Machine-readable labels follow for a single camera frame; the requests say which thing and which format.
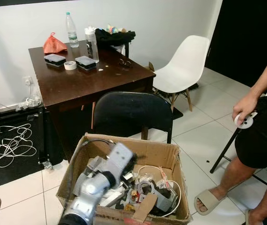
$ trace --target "man's arm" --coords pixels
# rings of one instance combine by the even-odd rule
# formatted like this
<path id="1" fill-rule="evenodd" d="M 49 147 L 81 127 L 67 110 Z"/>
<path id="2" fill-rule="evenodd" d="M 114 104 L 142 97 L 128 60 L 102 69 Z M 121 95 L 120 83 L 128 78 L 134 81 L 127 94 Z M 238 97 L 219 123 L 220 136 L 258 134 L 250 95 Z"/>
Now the man's arm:
<path id="1" fill-rule="evenodd" d="M 257 80 L 255 85 L 250 89 L 250 92 L 243 97 L 234 107 L 232 113 L 232 119 L 241 113 L 238 124 L 242 124 L 247 115 L 253 112 L 256 107 L 257 101 L 262 93 L 267 89 L 267 67 Z"/>

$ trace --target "plastic bottle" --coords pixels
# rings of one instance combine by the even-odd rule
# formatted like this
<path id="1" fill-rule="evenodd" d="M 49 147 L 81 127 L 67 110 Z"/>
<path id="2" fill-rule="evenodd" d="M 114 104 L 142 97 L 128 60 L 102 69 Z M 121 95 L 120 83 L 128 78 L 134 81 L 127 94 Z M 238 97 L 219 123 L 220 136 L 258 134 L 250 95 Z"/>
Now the plastic bottle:
<path id="1" fill-rule="evenodd" d="M 78 42 L 77 33 L 76 33 L 76 27 L 75 27 L 75 24 L 72 20 L 71 15 L 69 14 L 69 12 L 67 12 L 66 24 L 67 24 L 67 31 L 68 31 L 68 36 L 69 36 L 69 45 L 72 48 L 79 47 L 79 42 Z"/>
<path id="2" fill-rule="evenodd" d="M 85 41 L 88 52 L 88 57 L 95 60 L 96 63 L 99 62 L 97 40 L 95 35 L 96 28 L 89 26 L 85 28 Z"/>

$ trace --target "wall socket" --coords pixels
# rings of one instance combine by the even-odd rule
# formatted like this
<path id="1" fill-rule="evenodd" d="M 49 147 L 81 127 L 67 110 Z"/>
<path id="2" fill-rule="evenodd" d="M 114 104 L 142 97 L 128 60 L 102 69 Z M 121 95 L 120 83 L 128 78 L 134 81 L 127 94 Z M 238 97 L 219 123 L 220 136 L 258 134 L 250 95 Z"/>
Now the wall socket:
<path id="1" fill-rule="evenodd" d="M 25 76 L 23 77 L 23 82 L 26 86 L 30 86 L 33 84 L 33 80 L 32 80 L 32 77 L 30 76 Z"/>

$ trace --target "dark brown table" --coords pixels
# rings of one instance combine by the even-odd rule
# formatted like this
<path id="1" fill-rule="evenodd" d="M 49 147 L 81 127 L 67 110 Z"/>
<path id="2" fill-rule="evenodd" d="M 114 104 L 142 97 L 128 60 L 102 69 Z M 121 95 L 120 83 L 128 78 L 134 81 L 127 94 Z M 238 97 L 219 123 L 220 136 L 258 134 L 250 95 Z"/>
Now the dark brown table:
<path id="1" fill-rule="evenodd" d="M 60 52 L 58 55 L 66 57 L 67 61 L 74 61 L 77 57 L 87 55 L 85 41 L 79 42 L 79 48 L 70 48 L 69 44 L 66 45 L 68 51 Z M 45 54 L 42 47 L 31 48 L 29 53 L 44 106 L 50 111 L 68 160 L 71 159 L 73 149 L 63 134 L 60 112 L 96 102 L 110 91 L 152 90 L 155 74 L 130 59 L 128 60 L 132 63 L 132 68 L 120 66 L 119 59 L 123 59 L 124 56 L 114 49 L 99 49 L 100 62 L 97 63 L 97 69 L 91 71 L 81 68 L 65 70 L 64 67 L 48 65 L 44 61 Z"/>

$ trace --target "man's hand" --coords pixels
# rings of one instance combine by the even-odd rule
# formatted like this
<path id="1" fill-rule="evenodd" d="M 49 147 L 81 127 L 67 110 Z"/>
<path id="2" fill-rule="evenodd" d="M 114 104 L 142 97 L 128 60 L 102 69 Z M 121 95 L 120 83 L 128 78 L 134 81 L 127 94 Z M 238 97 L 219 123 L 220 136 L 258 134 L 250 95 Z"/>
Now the man's hand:
<path id="1" fill-rule="evenodd" d="M 241 125 L 245 117 L 252 113 L 256 107 L 258 97 L 252 93 L 247 94 L 243 97 L 234 107 L 232 113 L 232 119 L 235 120 L 236 116 L 241 113 L 238 118 L 238 125 Z"/>

